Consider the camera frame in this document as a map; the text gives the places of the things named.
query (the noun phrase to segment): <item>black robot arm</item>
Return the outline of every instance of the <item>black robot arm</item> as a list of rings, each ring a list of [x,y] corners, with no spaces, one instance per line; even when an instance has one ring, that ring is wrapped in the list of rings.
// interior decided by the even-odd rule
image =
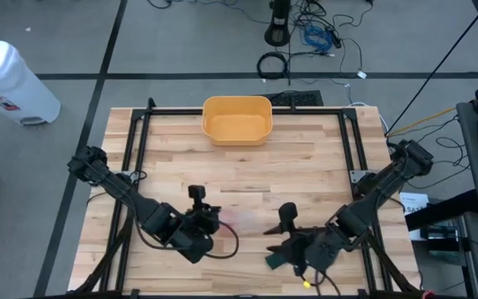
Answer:
[[[302,277],[308,266],[324,273],[341,249],[352,251],[365,240],[371,241],[374,250],[381,251],[368,229],[378,209],[409,179],[428,174],[432,167],[432,155],[416,142],[404,140],[393,146],[393,162],[377,174],[364,175],[353,190],[361,199],[340,208],[324,227],[296,228],[296,206],[285,203],[280,208],[280,225],[266,234],[288,232],[290,237],[280,246],[267,248],[273,252],[266,258],[267,264],[274,269],[288,262],[294,266],[295,275]],[[412,291],[386,253],[379,252],[378,256],[394,272],[396,283]]]
[[[68,166],[78,179],[100,185],[129,207],[141,229],[162,245],[159,249],[177,249],[192,263],[212,250],[211,235],[219,229],[220,207],[202,203],[203,186],[189,186],[189,196],[195,203],[193,209],[180,213],[167,203],[147,199],[136,192],[127,175],[112,173],[100,148],[86,146],[72,157]]]

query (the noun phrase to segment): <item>black tripod base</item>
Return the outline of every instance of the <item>black tripod base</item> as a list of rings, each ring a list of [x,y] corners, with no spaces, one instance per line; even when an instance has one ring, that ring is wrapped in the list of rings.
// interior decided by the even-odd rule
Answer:
[[[265,32],[265,42],[274,47],[282,47],[289,43],[290,0],[274,0],[271,3],[272,18]]]

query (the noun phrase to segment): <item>white label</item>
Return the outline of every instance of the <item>white label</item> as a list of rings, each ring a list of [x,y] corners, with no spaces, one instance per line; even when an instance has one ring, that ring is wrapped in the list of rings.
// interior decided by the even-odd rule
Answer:
[[[363,72],[363,71],[358,71],[358,72],[357,72],[357,76],[359,76],[359,77],[361,77],[361,78],[363,78],[363,79],[366,79],[366,76],[367,76],[367,75],[366,75],[366,73]]]
[[[399,198],[405,206],[406,216],[410,213],[414,213],[423,208],[426,208],[427,204],[429,203],[429,198],[427,197],[427,194],[413,194],[408,192],[401,192],[399,194]],[[409,236],[413,241],[426,241],[425,238],[422,238],[422,236],[420,236],[419,229],[411,231],[409,233]]]

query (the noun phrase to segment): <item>orange plastic bin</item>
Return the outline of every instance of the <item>orange plastic bin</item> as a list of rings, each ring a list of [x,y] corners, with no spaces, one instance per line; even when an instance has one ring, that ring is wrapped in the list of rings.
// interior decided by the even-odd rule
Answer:
[[[262,145],[272,131],[272,104],[264,96],[212,96],[202,130],[214,145]]]

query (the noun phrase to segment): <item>wooden table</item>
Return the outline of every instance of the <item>wooden table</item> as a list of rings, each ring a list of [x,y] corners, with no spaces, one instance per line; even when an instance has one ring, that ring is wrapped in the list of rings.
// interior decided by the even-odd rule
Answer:
[[[121,168],[131,111],[115,108],[110,112],[102,148],[112,170]],[[382,169],[390,159],[378,110],[363,107],[357,112],[368,167]],[[291,266],[275,271],[268,268],[266,247],[280,244],[285,235],[262,233],[278,224],[277,209],[285,202],[296,203],[296,223],[300,226],[321,226],[342,204],[351,202],[337,117],[275,115],[273,131],[267,143],[259,147],[214,147],[202,133],[200,123],[199,115],[151,117],[143,168],[149,176],[141,182],[139,192],[183,212],[192,205],[188,186],[205,185],[205,200],[222,206],[221,220],[239,234],[239,253],[224,261],[205,257],[193,265],[176,252],[145,247],[133,233],[124,292],[138,288],[142,294],[167,295],[314,295],[314,288],[304,289]],[[347,126],[353,157],[357,157],[349,121]],[[139,133],[135,140],[130,169],[134,169]],[[92,195],[99,192],[102,190],[94,189]],[[89,204],[69,289],[78,287],[102,257],[114,203],[105,195]],[[420,277],[402,208],[389,201],[381,208],[379,218],[388,254],[418,286]],[[233,236],[225,228],[214,239],[212,253],[226,254],[234,249]],[[359,250],[342,251],[328,270],[344,295],[367,288],[361,255]],[[115,282],[116,261],[110,289]],[[375,255],[373,269],[381,287]],[[306,273],[310,279],[312,273]],[[325,295],[336,294],[327,282],[322,290]]]

